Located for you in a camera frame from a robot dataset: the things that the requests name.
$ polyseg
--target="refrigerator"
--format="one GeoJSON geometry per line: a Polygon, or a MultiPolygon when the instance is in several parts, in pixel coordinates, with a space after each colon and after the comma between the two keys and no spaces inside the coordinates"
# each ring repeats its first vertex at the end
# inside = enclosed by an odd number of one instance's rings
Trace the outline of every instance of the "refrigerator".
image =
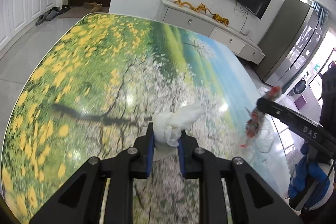
{"type": "Polygon", "coordinates": [[[258,44],[266,55],[254,70],[271,86],[289,86],[316,48],[322,30],[315,10],[300,0],[285,0],[258,44]]]}

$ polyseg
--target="gloved hand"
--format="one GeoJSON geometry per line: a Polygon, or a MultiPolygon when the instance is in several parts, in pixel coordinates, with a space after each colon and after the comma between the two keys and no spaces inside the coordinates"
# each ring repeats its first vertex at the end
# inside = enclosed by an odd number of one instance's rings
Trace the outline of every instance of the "gloved hand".
{"type": "Polygon", "coordinates": [[[315,161],[310,162],[309,165],[307,165],[306,155],[308,153],[308,144],[304,143],[300,151],[304,155],[304,157],[299,161],[299,163],[295,167],[294,176],[288,187],[288,195],[290,198],[294,198],[298,192],[303,191],[303,189],[305,188],[306,177],[308,174],[311,175],[314,179],[316,179],[319,182],[319,184],[316,188],[317,192],[314,193],[308,199],[306,204],[309,207],[309,210],[314,210],[324,205],[331,197],[334,191],[334,185],[333,185],[335,177],[334,169],[332,169],[329,179],[325,182],[325,179],[330,171],[332,163],[330,162],[330,165],[327,165],[315,161]]]}

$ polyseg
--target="white drawer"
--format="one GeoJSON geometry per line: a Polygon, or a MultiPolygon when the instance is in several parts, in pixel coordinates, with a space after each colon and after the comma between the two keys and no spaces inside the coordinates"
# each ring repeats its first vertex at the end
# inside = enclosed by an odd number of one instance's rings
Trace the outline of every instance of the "white drawer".
{"type": "Polygon", "coordinates": [[[210,38],[220,43],[223,43],[236,54],[239,54],[243,47],[246,45],[243,41],[218,28],[214,28],[213,32],[210,35],[210,38]]]}
{"type": "Polygon", "coordinates": [[[246,60],[252,61],[255,64],[259,64],[263,58],[265,57],[262,53],[258,52],[257,50],[253,49],[249,45],[245,45],[239,55],[246,60]]]}
{"type": "Polygon", "coordinates": [[[182,27],[193,32],[198,32],[202,35],[209,36],[214,25],[199,19],[197,17],[188,15],[186,13],[168,8],[163,22],[182,27]]]}

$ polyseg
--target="blue curtain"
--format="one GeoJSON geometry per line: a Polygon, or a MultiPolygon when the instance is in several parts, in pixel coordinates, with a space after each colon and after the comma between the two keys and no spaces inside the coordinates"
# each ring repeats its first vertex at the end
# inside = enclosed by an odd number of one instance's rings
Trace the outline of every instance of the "blue curtain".
{"type": "Polygon", "coordinates": [[[317,13],[320,25],[322,27],[323,24],[324,24],[324,22],[325,22],[325,20],[326,20],[326,18],[327,18],[327,16],[329,15],[329,12],[328,12],[328,10],[326,8],[324,8],[321,4],[319,4],[316,1],[313,1],[312,6],[313,6],[314,10],[317,13]]]}

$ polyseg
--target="dragon figurine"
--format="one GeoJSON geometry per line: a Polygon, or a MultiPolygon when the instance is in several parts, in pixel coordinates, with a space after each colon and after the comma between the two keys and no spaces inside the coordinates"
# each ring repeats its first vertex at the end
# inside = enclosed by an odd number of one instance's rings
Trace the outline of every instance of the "dragon figurine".
{"type": "Polygon", "coordinates": [[[207,11],[209,11],[209,13],[212,15],[212,18],[214,20],[216,20],[219,23],[224,24],[225,26],[228,26],[229,23],[230,23],[227,18],[221,17],[218,14],[211,13],[211,11],[202,2],[198,5],[197,8],[195,8],[194,6],[192,6],[189,2],[181,2],[181,0],[175,0],[174,3],[176,3],[176,4],[180,5],[180,6],[188,5],[189,9],[191,9],[191,10],[197,12],[197,13],[199,13],[200,11],[204,11],[204,13],[206,13],[207,11]]]}

